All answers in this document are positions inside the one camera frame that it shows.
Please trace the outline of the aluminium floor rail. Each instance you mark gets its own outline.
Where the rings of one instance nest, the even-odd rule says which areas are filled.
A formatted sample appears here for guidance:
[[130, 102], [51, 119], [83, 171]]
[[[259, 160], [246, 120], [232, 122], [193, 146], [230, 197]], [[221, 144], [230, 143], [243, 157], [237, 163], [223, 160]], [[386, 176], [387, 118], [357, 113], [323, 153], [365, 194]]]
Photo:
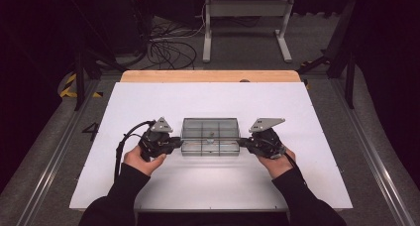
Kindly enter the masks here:
[[360, 142], [361, 151], [365, 156], [367, 164], [394, 220], [398, 226], [416, 226], [377, 150], [371, 140], [367, 137], [357, 112], [349, 107], [349, 104], [345, 99], [344, 88], [341, 86], [340, 81], [337, 79], [331, 79], [330, 82], [346, 112], [346, 115], [350, 119], [353, 129], [358, 137], [358, 141]]
[[87, 104], [89, 103], [94, 91], [99, 84], [99, 80], [91, 80], [85, 85], [85, 100], [80, 104], [76, 111], [73, 111], [71, 118], [66, 125], [57, 147], [55, 148], [51, 159], [49, 160], [46, 168], [42, 171], [40, 179], [34, 189], [30, 200], [28, 201], [23, 213], [21, 214], [16, 226], [32, 226], [33, 221], [42, 206], [43, 201], [53, 183], [53, 180], [58, 172], [58, 169], [65, 157], [69, 148], [69, 143], [74, 135], [76, 125], [78, 124]]

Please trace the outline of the black equipment cabinet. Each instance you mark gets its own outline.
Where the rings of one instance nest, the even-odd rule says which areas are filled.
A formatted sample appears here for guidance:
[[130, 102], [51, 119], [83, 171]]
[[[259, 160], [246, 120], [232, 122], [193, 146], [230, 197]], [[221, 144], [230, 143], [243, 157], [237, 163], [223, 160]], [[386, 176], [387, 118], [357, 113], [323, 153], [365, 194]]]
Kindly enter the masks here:
[[106, 37], [114, 55], [143, 54], [151, 16], [145, 0], [99, 0]]

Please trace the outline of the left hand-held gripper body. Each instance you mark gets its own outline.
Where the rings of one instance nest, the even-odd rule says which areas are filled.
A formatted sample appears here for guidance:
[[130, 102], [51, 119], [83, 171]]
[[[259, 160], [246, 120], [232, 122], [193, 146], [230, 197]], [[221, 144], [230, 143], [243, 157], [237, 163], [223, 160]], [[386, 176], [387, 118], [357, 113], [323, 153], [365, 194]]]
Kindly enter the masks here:
[[139, 141], [142, 150], [141, 158], [149, 162], [162, 154], [170, 155], [175, 148], [175, 144], [169, 135], [171, 132], [172, 128], [163, 117], [152, 121]]

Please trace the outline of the black tripod stand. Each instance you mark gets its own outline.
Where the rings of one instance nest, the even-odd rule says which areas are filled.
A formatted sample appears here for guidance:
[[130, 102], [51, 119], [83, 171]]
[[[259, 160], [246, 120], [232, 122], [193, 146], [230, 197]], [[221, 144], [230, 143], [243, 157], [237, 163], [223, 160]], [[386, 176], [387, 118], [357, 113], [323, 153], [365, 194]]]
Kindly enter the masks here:
[[96, 63], [98, 60], [120, 72], [127, 68], [116, 62], [108, 41], [95, 24], [97, 15], [89, 13], [93, 11], [93, 1], [65, 1], [67, 4], [63, 7], [65, 15], [62, 18], [62, 28], [74, 53], [77, 94], [75, 111], [78, 111], [86, 97], [84, 75], [87, 74], [91, 79], [99, 79], [102, 75], [100, 65]]

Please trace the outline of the black metal stand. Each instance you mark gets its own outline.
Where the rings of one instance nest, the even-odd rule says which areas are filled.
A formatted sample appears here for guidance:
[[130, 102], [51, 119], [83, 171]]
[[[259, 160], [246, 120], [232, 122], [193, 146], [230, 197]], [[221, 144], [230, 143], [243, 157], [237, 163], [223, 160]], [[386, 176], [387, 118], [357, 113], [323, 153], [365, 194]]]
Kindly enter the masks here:
[[344, 97], [350, 109], [354, 109], [353, 94], [356, 63], [350, 45], [346, 43], [346, 33], [349, 29], [356, 3], [357, 0], [349, 0], [347, 2], [329, 45], [323, 51], [323, 55], [313, 61], [303, 62], [297, 69], [297, 73], [301, 75], [321, 64], [328, 63], [329, 68], [326, 73], [329, 78], [338, 78], [345, 70]]

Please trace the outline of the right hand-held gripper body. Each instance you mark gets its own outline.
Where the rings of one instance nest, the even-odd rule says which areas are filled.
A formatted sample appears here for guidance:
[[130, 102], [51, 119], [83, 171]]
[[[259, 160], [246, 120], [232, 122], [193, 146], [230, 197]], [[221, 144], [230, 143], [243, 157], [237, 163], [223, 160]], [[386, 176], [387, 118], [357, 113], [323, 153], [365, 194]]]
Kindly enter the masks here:
[[259, 118], [250, 128], [252, 136], [247, 143], [251, 154], [266, 159], [278, 159], [285, 154], [285, 146], [280, 141], [273, 127], [285, 121], [284, 118]]

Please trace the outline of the person's black torso clothing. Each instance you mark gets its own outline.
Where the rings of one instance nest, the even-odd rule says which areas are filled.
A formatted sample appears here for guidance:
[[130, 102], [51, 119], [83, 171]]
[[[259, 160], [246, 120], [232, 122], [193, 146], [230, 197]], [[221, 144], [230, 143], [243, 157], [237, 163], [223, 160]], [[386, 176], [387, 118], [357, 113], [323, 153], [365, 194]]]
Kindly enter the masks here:
[[289, 226], [281, 212], [139, 213], [137, 226]]

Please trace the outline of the person's right hand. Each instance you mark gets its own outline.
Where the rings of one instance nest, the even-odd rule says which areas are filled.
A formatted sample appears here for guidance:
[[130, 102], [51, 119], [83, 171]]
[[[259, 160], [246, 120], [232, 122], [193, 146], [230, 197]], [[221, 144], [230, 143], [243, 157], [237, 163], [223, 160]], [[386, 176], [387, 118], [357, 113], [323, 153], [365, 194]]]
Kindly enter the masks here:
[[258, 160], [267, 169], [270, 177], [275, 179], [293, 168], [292, 163], [287, 157], [291, 157], [293, 160], [295, 160], [295, 154], [289, 149], [286, 150], [286, 154], [284, 156], [281, 156], [278, 159], [271, 160], [258, 157]]

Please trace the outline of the white metal stand frame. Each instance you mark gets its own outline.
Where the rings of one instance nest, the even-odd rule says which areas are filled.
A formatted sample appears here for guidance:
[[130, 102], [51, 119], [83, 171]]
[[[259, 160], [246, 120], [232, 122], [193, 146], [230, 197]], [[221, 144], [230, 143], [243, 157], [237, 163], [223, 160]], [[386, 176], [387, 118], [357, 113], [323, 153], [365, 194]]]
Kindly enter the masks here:
[[205, 0], [203, 22], [205, 28], [202, 60], [211, 60], [212, 30], [211, 19], [220, 17], [281, 17], [282, 25], [274, 31], [283, 60], [292, 62], [285, 32], [291, 16], [294, 0]]

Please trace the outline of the clear plastic compartment box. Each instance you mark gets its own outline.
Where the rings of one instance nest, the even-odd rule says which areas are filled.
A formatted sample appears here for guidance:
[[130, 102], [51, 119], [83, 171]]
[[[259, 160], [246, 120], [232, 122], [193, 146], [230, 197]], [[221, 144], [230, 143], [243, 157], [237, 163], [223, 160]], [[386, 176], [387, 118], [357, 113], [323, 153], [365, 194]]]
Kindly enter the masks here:
[[185, 118], [181, 153], [187, 157], [237, 156], [240, 129], [236, 118]]

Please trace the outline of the person's left hand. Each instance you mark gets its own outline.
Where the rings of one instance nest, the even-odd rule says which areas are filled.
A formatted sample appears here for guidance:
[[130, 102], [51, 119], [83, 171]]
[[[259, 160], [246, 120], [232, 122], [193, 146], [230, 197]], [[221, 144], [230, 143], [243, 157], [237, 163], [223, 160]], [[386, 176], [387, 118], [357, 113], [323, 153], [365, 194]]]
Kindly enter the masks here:
[[151, 176], [152, 173], [163, 164], [166, 159], [166, 154], [159, 155], [151, 162], [147, 162], [142, 158], [142, 152], [143, 151], [139, 146], [135, 146], [131, 151], [125, 154], [124, 163], [147, 176]]

